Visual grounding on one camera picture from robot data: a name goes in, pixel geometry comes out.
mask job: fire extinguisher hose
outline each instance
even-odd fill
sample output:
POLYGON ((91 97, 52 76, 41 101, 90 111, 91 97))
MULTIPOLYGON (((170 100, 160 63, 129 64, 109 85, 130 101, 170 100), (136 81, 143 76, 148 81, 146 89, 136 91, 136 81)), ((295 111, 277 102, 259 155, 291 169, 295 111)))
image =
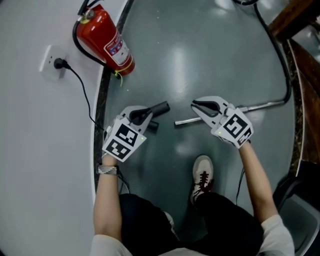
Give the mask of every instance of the fire extinguisher hose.
POLYGON ((112 70, 106 63, 104 63, 103 61, 101 61, 100 59, 98 59, 97 57, 95 56, 92 56, 89 52, 87 52, 82 46, 81 44, 79 43, 79 40, 78 40, 78 37, 77 37, 77 29, 78 29, 78 26, 80 24, 80 20, 82 19, 82 17, 80 17, 76 23, 74 24, 73 26, 73 29, 72 29, 72 39, 73 39, 73 42, 75 44, 75 46, 78 48, 78 50, 83 53, 83 55, 85 55, 86 57, 88 57, 89 59, 93 60, 94 62, 96 63, 99 63, 100 65, 104 66, 105 69, 107 69, 108 71, 110 71, 112 74, 114 74, 114 76, 118 79, 120 79, 120 77, 118 76, 117 72, 112 70))

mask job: floor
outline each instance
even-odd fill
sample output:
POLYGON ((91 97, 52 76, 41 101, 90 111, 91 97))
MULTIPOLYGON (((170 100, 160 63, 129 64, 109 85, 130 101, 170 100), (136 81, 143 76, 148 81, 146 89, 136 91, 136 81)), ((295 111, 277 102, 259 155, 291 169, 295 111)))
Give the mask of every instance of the floor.
MULTIPOLYGON (((281 63, 251 9, 231 0, 136 0, 122 35, 136 67, 122 87, 117 79, 110 81, 106 124, 126 106, 168 101, 171 110, 155 118, 157 134, 144 134, 147 141, 120 164, 121 171, 132 193, 172 215, 181 240, 194 241, 206 234, 188 201, 195 158, 211 157, 213 190, 233 202, 242 163, 238 151, 213 137, 206 124, 175 128, 174 121, 195 117, 190 104, 203 96, 221 96, 235 106, 282 98, 281 63)), ((251 143, 275 189, 292 156, 293 97, 247 117, 254 128, 251 143)), ((252 214, 245 179, 238 204, 252 214)))

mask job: watch strap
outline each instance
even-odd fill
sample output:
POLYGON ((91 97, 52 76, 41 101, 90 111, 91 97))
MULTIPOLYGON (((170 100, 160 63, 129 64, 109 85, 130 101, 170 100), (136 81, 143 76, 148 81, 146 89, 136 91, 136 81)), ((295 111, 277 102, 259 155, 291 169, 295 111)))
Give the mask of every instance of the watch strap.
POLYGON ((98 166, 98 173, 99 174, 110 174, 110 175, 118 175, 119 173, 119 166, 106 166, 106 165, 99 165, 98 166))

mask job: metal pipe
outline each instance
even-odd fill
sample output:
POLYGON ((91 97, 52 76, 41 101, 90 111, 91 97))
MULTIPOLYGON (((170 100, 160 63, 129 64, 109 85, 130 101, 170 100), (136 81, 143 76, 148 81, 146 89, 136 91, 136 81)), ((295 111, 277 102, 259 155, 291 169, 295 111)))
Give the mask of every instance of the metal pipe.
MULTIPOLYGON (((279 100, 279 101, 271 101, 271 102, 253 105, 253 106, 238 106, 238 108, 243 113, 247 113, 247 112, 252 112, 252 111, 257 111, 257 110, 268 109, 270 107, 280 106, 283 104, 285 104, 285 101, 279 100)), ((189 119, 185 119, 185 120, 175 121, 174 125, 180 126, 180 125, 185 125, 185 124, 194 123, 194 122, 198 122, 198 121, 202 121, 201 117, 194 117, 194 118, 189 118, 189 119)))

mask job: white sneaker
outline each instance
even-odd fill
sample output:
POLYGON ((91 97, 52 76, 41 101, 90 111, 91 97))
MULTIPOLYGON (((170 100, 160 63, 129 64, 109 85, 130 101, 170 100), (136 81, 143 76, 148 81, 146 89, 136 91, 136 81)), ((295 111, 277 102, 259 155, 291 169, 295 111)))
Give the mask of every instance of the white sneaker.
POLYGON ((193 165, 194 187, 190 196, 191 203, 194 205, 198 196, 204 192, 210 192, 213 186, 214 166, 211 159, 206 155, 200 155, 193 165))
POLYGON ((172 218, 172 216, 167 213, 166 211, 164 211, 164 214, 166 216, 166 218, 168 219, 170 225, 171 225, 171 232, 176 236, 176 238, 178 238, 176 232, 175 232, 175 223, 174 223, 174 218, 172 218))

